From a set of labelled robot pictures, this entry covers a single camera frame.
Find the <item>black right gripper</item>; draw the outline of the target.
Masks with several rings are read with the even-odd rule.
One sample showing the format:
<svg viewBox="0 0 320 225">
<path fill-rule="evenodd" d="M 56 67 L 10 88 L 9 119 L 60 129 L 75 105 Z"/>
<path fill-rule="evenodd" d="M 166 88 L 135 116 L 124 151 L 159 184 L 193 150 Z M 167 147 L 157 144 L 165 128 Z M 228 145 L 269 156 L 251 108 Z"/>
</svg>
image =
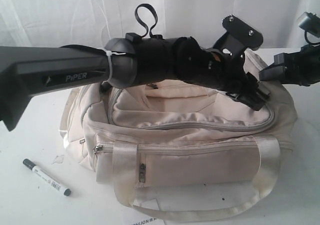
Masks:
<svg viewBox="0 0 320 225">
<path fill-rule="evenodd" d="M 295 81 L 292 74 L 293 61 L 294 54 L 276 54 L 273 57 L 273 63 L 259 72 L 259 80 L 293 83 Z"/>
</svg>

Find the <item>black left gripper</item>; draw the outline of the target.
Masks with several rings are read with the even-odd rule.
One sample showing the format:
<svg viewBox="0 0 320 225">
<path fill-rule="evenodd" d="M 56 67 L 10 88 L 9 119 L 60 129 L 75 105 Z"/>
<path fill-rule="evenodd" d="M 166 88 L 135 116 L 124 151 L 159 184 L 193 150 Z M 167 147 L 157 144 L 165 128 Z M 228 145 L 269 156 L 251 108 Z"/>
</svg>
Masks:
<svg viewBox="0 0 320 225">
<path fill-rule="evenodd" d="M 217 89 L 227 92 L 226 96 L 234 102 L 259 111 L 271 92 L 253 74 L 245 72 L 245 50 L 246 47 L 229 32 L 225 32 L 212 47 L 203 49 L 212 55 L 219 67 Z"/>
</svg>

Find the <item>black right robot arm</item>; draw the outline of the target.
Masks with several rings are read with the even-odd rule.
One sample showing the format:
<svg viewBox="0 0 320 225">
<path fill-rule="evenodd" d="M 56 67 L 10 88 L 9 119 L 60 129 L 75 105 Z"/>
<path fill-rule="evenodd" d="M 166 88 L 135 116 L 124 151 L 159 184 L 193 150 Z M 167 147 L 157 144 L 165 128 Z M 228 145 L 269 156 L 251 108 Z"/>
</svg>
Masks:
<svg viewBox="0 0 320 225">
<path fill-rule="evenodd" d="M 279 53 L 259 72 L 259 80 L 309 87 L 320 82 L 320 44 L 307 44 L 300 51 Z"/>
</svg>

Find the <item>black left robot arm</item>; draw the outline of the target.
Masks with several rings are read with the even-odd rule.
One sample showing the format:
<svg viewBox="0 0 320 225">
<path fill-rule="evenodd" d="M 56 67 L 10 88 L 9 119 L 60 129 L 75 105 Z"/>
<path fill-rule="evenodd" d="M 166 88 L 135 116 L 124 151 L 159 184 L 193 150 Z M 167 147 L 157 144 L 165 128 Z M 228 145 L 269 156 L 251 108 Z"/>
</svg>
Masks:
<svg viewBox="0 0 320 225">
<path fill-rule="evenodd" d="M 203 49 L 193 37 L 113 38 L 104 48 L 84 45 L 0 48 L 0 120 L 16 128 L 35 96 L 94 83 L 126 89 L 179 80 L 211 88 L 258 111 L 269 100 L 258 80 L 244 70 L 244 45 L 230 54 Z"/>
</svg>

